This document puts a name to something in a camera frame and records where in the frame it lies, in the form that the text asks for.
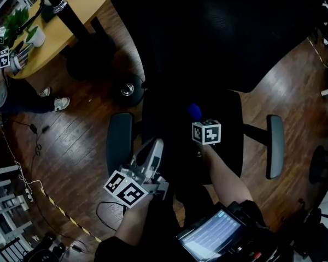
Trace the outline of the black chest-mounted tablet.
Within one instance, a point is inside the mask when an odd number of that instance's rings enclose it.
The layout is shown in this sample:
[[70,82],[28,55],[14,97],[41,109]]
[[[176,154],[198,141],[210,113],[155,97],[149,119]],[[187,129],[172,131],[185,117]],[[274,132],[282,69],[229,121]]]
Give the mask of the black chest-mounted tablet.
[[177,235],[177,240],[197,262],[216,262],[237,248],[246,228],[226,208],[217,207]]

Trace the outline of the white metal rack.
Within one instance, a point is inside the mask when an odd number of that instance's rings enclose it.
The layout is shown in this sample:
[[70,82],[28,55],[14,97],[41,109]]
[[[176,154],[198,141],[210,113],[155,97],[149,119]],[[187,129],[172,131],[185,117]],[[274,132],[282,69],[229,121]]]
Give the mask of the white metal rack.
[[[18,166],[0,168],[0,177],[7,173],[18,171]],[[11,179],[4,177],[0,180],[0,245],[6,245],[16,238],[21,238],[25,230],[32,226],[32,222],[27,221],[21,225],[16,225],[13,221],[13,212],[17,209],[26,210],[27,203],[22,195],[6,192],[6,188],[11,187]]]

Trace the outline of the green plant in white pot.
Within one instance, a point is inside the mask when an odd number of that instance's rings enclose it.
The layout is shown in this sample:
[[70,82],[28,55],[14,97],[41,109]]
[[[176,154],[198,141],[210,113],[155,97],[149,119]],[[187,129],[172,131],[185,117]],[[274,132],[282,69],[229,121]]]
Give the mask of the green plant in white pot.
[[14,46],[17,38],[20,38],[25,32],[24,43],[32,44],[34,47],[40,47],[45,41],[45,34],[38,25],[33,25],[37,15],[29,17],[27,8],[15,9],[5,18],[4,22],[4,45],[8,48]]

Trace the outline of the black disc with chrome centre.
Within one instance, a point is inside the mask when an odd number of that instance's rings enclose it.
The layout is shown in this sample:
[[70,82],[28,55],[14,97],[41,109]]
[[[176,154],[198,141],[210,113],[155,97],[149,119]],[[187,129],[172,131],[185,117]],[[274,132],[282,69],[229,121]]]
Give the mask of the black disc with chrome centre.
[[138,105],[144,96],[143,80],[135,74],[125,74],[113,81],[113,99],[117,105],[133,107]]

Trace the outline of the person's left forearm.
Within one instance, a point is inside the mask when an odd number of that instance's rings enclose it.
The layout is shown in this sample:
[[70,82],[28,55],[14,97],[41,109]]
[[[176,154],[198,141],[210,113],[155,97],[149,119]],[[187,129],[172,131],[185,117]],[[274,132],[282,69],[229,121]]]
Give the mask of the person's left forearm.
[[137,246],[140,243],[152,199],[152,195],[147,195],[125,212],[122,222],[115,232],[115,237],[131,246]]

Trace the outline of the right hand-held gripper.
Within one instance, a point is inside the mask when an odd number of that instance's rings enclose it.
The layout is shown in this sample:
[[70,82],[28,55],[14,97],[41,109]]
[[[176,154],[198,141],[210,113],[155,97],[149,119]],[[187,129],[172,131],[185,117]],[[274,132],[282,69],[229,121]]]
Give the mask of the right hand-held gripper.
[[216,120],[192,122],[192,140],[200,145],[221,142],[221,124]]

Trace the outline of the person's right forearm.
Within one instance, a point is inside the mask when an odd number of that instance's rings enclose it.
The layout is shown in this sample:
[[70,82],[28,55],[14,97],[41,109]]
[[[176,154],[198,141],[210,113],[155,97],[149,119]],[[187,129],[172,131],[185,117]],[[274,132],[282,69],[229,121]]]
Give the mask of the person's right forearm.
[[249,189],[210,145],[199,145],[219,201],[226,207],[233,202],[253,201]]

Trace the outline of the black gooseneck lamp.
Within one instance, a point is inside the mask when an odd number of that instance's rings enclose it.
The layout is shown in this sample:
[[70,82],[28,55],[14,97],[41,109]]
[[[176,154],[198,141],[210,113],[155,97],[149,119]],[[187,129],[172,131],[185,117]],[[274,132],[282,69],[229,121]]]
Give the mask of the black gooseneck lamp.
[[49,22],[55,16],[53,9],[54,7],[48,0],[40,0],[39,8],[32,17],[29,17],[28,8],[20,8],[16,10],[14,16],[18,28],[14,29],[14,33],[20,36],[24,31],[28,32],[39,16],[44,22]]

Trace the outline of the person's body in black clothing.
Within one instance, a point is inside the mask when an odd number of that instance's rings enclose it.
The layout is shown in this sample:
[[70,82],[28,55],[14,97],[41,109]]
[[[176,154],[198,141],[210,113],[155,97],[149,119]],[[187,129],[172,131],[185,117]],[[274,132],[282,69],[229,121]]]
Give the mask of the person's body in black clothing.
[[184,227],[199,221],[214,203],[202,185],[176,189],[174,195],[162,201],[153,197],[145,221],[143,235],[137,246],[131,246],[115,234],[99,243],[94,262],[197,262],[178,242],[183,231],[173,209],[173,200],[183,204]]

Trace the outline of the black chest rig mount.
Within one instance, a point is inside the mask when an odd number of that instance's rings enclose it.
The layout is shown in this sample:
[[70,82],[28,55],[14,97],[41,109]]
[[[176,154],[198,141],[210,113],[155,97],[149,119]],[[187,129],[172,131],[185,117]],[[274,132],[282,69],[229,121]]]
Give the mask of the black chest rig mount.
[[245,224],[245,232],[224,262],[273,262],[279,257],[277,236],[266,226],[257,204],[234,201],[227,209]]

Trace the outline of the black office chair seat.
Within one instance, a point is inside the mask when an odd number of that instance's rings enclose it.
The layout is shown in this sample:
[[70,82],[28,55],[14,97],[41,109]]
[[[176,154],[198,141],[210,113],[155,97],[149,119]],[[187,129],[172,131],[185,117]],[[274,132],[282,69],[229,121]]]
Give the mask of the black office chair seat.
[[161,138],[164,142],[159,171],[171,186],[192,182],[209,184],[210,177],[198,147],[192,140],[189,106],[195,104],[202,119],[221,124],[221,142],[213,148],[237,175],[242,173],[244,134],[242,104],[237,92],[179,94],[148,89],[143,102],[142,140]]

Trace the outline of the blue fluffy cloth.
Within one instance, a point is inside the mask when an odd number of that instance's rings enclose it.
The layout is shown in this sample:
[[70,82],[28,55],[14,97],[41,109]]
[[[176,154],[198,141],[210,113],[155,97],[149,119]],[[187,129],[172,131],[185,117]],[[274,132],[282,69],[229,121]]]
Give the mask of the blue fluffy cloth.
[[199,122],[202,119],[202,111],[195,103],[191,103],[187,107],[186,112],[193,122]]

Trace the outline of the yellow black hazard tape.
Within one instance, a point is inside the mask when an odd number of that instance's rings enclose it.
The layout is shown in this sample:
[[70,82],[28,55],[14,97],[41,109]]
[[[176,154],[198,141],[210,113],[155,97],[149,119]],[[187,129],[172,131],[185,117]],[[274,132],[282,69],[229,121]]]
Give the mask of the yellow black hazard tape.
[[57,203],[54,202],[54,200],[45,192],[44,188],[40,188],[41,193],[48,198],[48,200],[51,202],[52,205],[54,205],[67,219],[69,219],[74,225],[76,225],[78,228],[80,228],[84,233],[91,236],[94,240],[96,240],[98,243],[101,242],[101,239],[96,237],[94,234],[89,232],[87,229],[82,227],[79,223],[77,223],[72,217],[70,217],[63,209],[61,209]]

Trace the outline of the yellow wooden table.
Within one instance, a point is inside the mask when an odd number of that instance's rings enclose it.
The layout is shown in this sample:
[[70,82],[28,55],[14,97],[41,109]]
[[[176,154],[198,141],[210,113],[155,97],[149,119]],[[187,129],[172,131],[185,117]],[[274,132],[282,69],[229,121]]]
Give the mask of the yellow wooden table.
[[[106,0],[64,0],[75,12],[80,24],[85,26],[90,23],[99,12]],[[53,17],[46,24],[41,16],[38,16],[33,25],[38,25],[45,34],[45,42],[39,48],[29,52],[28,64],[13,79],[27,78],[48,64],[60,53],[73,39],[80,37],[79,31],[74,24],[65,25],[58,16]]]

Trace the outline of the black round stool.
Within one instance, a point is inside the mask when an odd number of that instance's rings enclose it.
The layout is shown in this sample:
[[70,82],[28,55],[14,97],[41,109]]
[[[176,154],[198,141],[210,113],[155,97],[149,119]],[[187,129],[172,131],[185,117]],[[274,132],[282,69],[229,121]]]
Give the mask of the black round stool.
[[311,184],[328,184],[328,150],[323,146],[318,146],[312,155],[309,181]]

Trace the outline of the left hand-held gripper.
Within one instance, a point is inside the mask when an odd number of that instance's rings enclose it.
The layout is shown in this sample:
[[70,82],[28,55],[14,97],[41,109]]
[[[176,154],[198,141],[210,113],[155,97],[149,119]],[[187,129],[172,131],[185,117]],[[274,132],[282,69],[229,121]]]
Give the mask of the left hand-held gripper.
[[131,159],[130,165],[108,167],[109,179],[104,189],[121,204],[134,207],[145,196],[165,199],[169,183],[157,171],[161,163],[162,139],[147,141]]

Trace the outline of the black mesh chair backrest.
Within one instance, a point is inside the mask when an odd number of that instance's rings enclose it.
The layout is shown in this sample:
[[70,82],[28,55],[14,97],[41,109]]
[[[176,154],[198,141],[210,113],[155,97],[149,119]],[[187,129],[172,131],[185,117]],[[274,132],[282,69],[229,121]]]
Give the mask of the black mesh chair backrest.
[[110,0],[146,82],[251,92],[319,22],[324,0]]

